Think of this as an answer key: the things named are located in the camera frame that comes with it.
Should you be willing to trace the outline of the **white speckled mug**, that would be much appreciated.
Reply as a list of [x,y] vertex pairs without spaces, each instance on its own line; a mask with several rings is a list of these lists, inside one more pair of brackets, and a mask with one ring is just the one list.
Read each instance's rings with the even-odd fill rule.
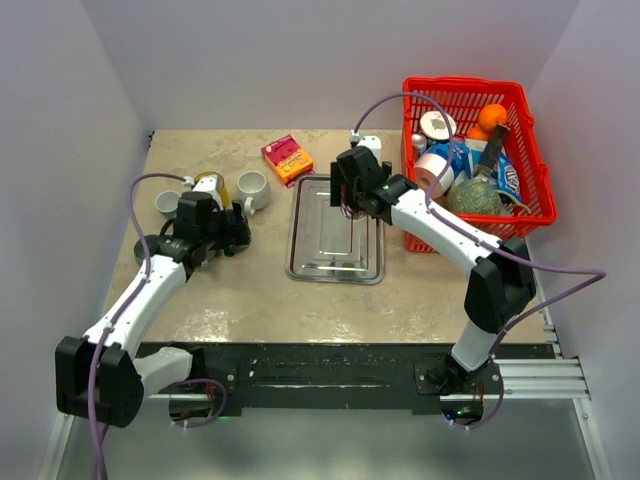
[[237,196],[245,213],[253,216],[270,204],[271,186],[263,173],[248,171],[237,180]]

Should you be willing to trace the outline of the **yellow mug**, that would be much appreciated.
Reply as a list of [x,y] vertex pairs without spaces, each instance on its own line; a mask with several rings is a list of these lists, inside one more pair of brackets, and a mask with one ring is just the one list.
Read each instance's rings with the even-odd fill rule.
[[193,191],[208,193],[214,199],[220,210],[230,205],[230,197],[224,177],[217,172],[203,172],[194,178]]

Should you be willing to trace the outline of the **dark red mug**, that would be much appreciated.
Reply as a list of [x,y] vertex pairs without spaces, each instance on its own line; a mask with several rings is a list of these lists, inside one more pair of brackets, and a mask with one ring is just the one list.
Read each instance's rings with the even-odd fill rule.
[[347,219],[352,221],[358,221],[368,216],[368,214],[364,210],[362,210],[359,206],[348,205],[345,202],[341,203],[340,209],[343,215]]

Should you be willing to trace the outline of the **grey blue mug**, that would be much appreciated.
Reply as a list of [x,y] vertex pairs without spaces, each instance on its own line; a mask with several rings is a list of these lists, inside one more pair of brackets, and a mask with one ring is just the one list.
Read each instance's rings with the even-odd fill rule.
[[154,206],[167,219],[176,217],[180,194],[177,191],[166,190],[156,196]]

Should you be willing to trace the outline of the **grey green mug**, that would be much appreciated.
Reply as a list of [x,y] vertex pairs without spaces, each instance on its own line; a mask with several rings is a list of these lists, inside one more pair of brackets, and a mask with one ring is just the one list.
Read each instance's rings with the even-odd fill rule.
[[[145,242],[147,245],[147,249],[149,250],[149,254],[151,256],[154,255],[156,249],[157,249],[157,243],[158,243],[158,236],[157,235],[146,235],[145,236]],[[142,241],[138,240],[133,248],[133,255],[134,255],[134,259],[137,263],[138,266],[141,266],[146,258],[145,256],[145,250],[144,247],[142,245]]]

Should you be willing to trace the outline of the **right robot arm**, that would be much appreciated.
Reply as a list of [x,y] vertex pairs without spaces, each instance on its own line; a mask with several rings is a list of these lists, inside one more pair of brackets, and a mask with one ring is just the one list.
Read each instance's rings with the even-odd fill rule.
[[330,204],[351,216],[396,226],[445,256],[468,281],[468,323],[450,352],[425,374],[431,393],[466,393],[481,380],[498,336],[536,294],[523,240],[506,242],[475,229],[428,199],[425,191],[365,146],[330,165]]

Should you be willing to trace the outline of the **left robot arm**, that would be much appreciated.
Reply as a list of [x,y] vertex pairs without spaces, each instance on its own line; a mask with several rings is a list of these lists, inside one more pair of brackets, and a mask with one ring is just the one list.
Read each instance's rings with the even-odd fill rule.
[[149,396],[174,384],[185,392],[200,390],[207,368],[191,351],[162,347],[140,358],[138,349],[164,305],[209,253],[233,256],[250,242],[242,202],[224,208],[207,192],[182,194],[172,231],[142,241],[150,257],[125,292],[83,336],[66,336],[56,347],[58,410],[124,428]]

